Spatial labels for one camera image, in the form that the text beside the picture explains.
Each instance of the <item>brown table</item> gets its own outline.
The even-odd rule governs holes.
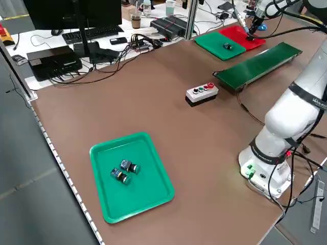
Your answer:
[[[276,21],[268,22],[270,30]],[[279,31],[299,27],[283,19]],[[285,41],[303,54],[266,75],[241,94],[263,120],[287,86],[309,62],[324,36],[310,31],[267,39],[262,47],[221,61],[193,41],[181,41],[141,55],[102,82],[52,86],[32,103],[106,244],[256,244],[281,211],[247,187],[238,152],[261,130],[223,88],[214,101],[191,108],[185,91],[214,82],[213,71],[231,67]],[[102,78],[93,72],[81,81]],[[326,126],[323,121],[315,131]],[[102,218],[89,160],[100,142],[148,132],[175,187],[175,198],[160,207],[110,225]],[[310,157],[321,162],[327,145],[308,139]],[[308,179],[295,163],[295,192]],[[199,175],[199,169],[206,172]],[[286,193],[282,199],[286,203]]]

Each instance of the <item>red tray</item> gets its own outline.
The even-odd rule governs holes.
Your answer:
[[[245,47],[246,50],[251,50],[266,43],[264,39],[255,39],[253,41],[246,40],[247,34],[243,28],[239,26],[227,27],[220,30],[219,33]]]

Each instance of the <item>green mat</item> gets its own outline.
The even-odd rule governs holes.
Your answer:
[[[175,190],[147,133],[136,133],[90,149],[90,159],[103,218],[117,223],[170,201]],[[138,174],[120,168],[122,160],[140,167]],[[130,177],[128,185],[113,176],[113,168]]]
[[[234,42],[233,40],[221,35],[218,32],[212,32],[195,39],[195,42],[209,51],[221,60],[228,60],[246,51],[246,48]],[[227,50],[223,47],[225,43],[232,45],[232,50]]]

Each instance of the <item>gray floor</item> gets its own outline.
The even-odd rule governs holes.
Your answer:
[[[29,18],[4,23],[14,34],[33,29]],[[21,67],[25,77],[28,65]],[[15,92],[0,64],[0,244],[97,244],[54,161],[30,109]],[[320,173],[327,182],[327,175]],[[310,188],[302,200],[314,195]],[[313,203],[297,204],[273,228],[263,245],[326,244],[327,201],[322,229],[310,232]]]

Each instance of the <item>white desk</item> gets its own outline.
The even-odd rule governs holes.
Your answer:
[[[216,12],[220,12],[220,10],[217,8],[218,5],[224,3],[224,0],[206,0],[207,3],[209,3],[212,12],[216,13]],[[239,12],[243,11],[246,7],[246,4],[243,3],[241,0],[236,0],[236,6],[237,9],[239,10]],[[208,29],[210,28],[217,28],[220,26],[220,20],[216,20],[215,16],[213,16],[212,14],[205,12],[201,9],[204,9],[206,11],[210,11],[210,7],[208,6],[208,4],[204,3],[204,5],[198,5],[198,10],[197,10],[197,14],[196,14],[196,22],[195,25],[197,27],[194,27],[194,29],[198,32],[198,29],[200,30],[200,33],[203,34],[205,33]],[[174,14],[177,15],[177,17],[182,18],[183,20],[187,21],[186,18],[182,17],[182,16],[178,16],[178,15],[184,15],[184,16],[188,16],[189,14],[189,10],[187,9],[183,9],[180,6],[176,6],[175,7],[175,11]],[[151,12],[151,17],[153,18],[162,18],[166,16],[166,4],[160,4],[160,5],[155,5],[155,9],[152,10]],[[153,19],[151,18],[145,18],[143,17],[141,19],[141,28],[145,28],[145,27],[149,27],[150,26],[150,22]],[[234,23],[236,20],[233,18],[228,18],[225,20],[224,24],[228,25],[231,23]],[[115,51],[122,51],[127,44],[118,44],[118,45],[111,45],[109,42],[109,39],[111,38],[115,38],[115,37],[126,37],[128,40],[130,39],[131,36],[131,31],[135,31],[135,29],[132,28],[132,24],[131,22],[122,19],[122,24],[120,25],[120,27],[124,30],[124,32],[119,33],[116,36],[110,36],[110,37],[104,37],[104,38],[98,38],[95,39],[101,48],[109,48]],[[77,29],[72,29],[72,30],[64,30],[64,33],[69,33],[70,31],[77,31]],[[34,46],[34,45],[39,45],[42,44],[44,42],[46,42],[51,48],[54,47],[60,47],[60,46],[65,46],[66,43],[64,41],[64,39],[62,38],[62,36],[53,36],[49,39],[43,39],[41,37],[38,36],[34,36],[32,38],[32,41],[34,43],[34,45],[31,43],[31,37],[33,35],[40,35],[42,37],[50,37],[51,36],[51,31],[49,30],[36,30],[36,31],[30,31],[30,32],[25,32],[25,33],[21,33],[20,34],[20,41],[19,41],[19,45],[17,50],[13,50],[13,46],[8,47],[8,52],[11,56],[13,55],[21,55],[25,58],[27,58],[27,53],[30,52],[35,52],[35,51],[40,51],[40,50],[47,50],[49,49],[49,47],[46,44],[40,45],[40,46]],[[13,35],[12,36],[14,41],[17,42],[18,40],[18,35]],[[177,39],[173,42],[170,43],[164,43],[164,45],[169,45],[172,44],[180,39]],[[132,58],[137,56],[139,53],[135,52],[135,51],[131,51],[128,53],[128,55],[126,56],[126,59]],[[91,67],[91,65],[87,62],[88,58],[83,58],[82,59],[82,63],[84,64],[83,68],[80,69],[79,71],[88,71],[88,69],[86,68],[86,66]],[[104,67],[106,65],[97,65],[98,68]],[[38,90],[40,88],[43,87],[47,87],[53,84],[53,82],[49,81],[49,80],[45,80],[42,82],[38,82],[35,77],[30,77],[30,78],[26,78],[26,82],[28,84],[28,86],[31,89],[34,90]]]

